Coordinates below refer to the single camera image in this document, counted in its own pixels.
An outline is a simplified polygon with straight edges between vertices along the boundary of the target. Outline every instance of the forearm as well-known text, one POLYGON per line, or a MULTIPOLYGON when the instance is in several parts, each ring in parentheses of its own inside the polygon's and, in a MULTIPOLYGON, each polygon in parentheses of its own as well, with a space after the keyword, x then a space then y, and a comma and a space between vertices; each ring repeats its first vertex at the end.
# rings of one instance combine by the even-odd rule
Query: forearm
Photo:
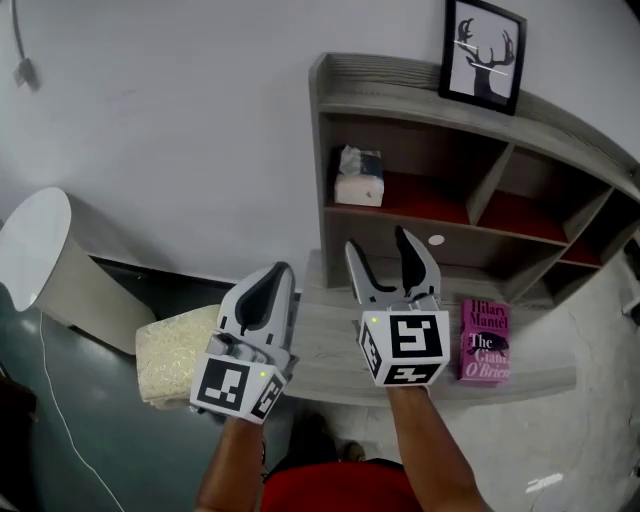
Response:
POLYGON ((471 466, 427 392, 421 387, 388 392, 402 462, 423 510, 488 510, 471 466))
POLYGON ((252 512, 260 488, 262 425, 228 418, 198 493, 198 512, 252 512))

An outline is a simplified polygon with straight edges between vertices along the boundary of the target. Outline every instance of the book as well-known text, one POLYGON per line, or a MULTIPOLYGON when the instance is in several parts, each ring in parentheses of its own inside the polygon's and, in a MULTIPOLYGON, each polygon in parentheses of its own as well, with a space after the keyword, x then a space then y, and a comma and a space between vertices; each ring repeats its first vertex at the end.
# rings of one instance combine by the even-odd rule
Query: book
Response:
POLYGON ((460 380, 509 379, 509 308, 485 300, 465 300, 460 310, 460 380))

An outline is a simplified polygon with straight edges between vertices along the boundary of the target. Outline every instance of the wooden shelf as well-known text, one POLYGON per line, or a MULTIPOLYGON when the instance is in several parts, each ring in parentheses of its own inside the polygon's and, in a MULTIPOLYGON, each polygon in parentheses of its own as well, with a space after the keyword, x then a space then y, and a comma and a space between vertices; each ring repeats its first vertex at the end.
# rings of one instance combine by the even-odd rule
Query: wooden shelf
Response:
POLYGON ((558 261, 590 268, 602 267, 600 258, 583 238, 578 238, 558 261))
POLYGON ((337 203, 328 208, 469 225, 464 201, 454 190, 440 180, 399 172, 385 171, 380 208, 337 203))
POLYGON ((478 227, 502 231, 556 245, 568 245, 562 226, 548 207, 528 197, 496 190, 478 227))
MULTIPOLYGON (((348 284, 350 238, 397 258, 400 224, 424 243, 442 237, 429 246, 438 265, 480 272, 511 303, 562 302, 640 228, 638 162, 532 94, 506 116, 440 98, 439 79, 438 65, 375 55, 327 53, 312 66, 324 286, 348 284), (344 145, 380 151, 380 208, 333 201, 344 145)), ((486 293, 473 280, 461 291, 486 293)))
POLYGON ((415 174, 385 171, 379 208, 331 203, 326 209, 446 222, 559 246, 568 244, 562 226, 532 199, 496 191, 478 225, 472 226, 464 201, 455 190, 440 180, 415 174))

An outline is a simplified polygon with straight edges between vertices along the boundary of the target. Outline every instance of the framed deer antler print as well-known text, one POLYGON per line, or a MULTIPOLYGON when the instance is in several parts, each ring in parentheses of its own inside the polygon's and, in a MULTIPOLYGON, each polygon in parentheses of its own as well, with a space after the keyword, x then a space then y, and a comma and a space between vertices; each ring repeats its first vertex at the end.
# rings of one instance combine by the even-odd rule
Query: framed deer antler print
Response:
POLYGON ((447 0, 440 96, 513 115, 527 20, 481 0, 447 0))

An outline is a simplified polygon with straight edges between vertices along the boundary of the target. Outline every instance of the floor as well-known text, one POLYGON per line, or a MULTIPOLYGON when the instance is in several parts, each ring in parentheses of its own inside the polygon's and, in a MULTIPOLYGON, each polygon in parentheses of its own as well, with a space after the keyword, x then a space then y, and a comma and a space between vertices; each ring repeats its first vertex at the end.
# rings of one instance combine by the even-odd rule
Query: floor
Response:
MULTIPOLYGON (((160 282, 111 271, 160 317, 219 300, 206 287, 190 289, 180 279, 160 282)), ((619 510, 636 489, 630 472, 640 458, 640 342, 635 325, 620 313, 629 282, 618 257, 540 320, 573 319, 562 337, 576 354, 574 391, 506 405, 440 408, 495 510, 619 510)), ((116 510, 71 453, 52 409, 38 313, 10 309, 0 292, 0 360, 40 398, 31 458, 41 510, 86 510, 88 503, 92 510, 116 510)), ((220 424, 187 410, 144 405, 130 357, 53 321, 45 320, 44 331, 51 376, 78 449, 125 510, 190 510, 220 424)), ((268 465, 284 453, 296 404, 281 400, 277 407, 267 422, 268 465)), ((399 460, 388 409, 318 402, 307 407, 323 412, 338 436, 363 441, 369 457, 399 460)))
MULTIPOLYGON (((110 273, 159 318, 220 302, 225 290, 171 276, 110 273)), ((114 512, 110 496, 73 454, 42 369, 37 310, 14 312, 0 286, 0 361, 38 397, 30 457, 38 510, 114 512)), ((193 510, 222 423, 187 408, 159 411, 140 400, 132 356, 90 341, 48 319, 49 373, 79 452, 127 512, 193 510)), ((295 404, 280 400, 265 427, 267 467, 286 453, 295 404)))

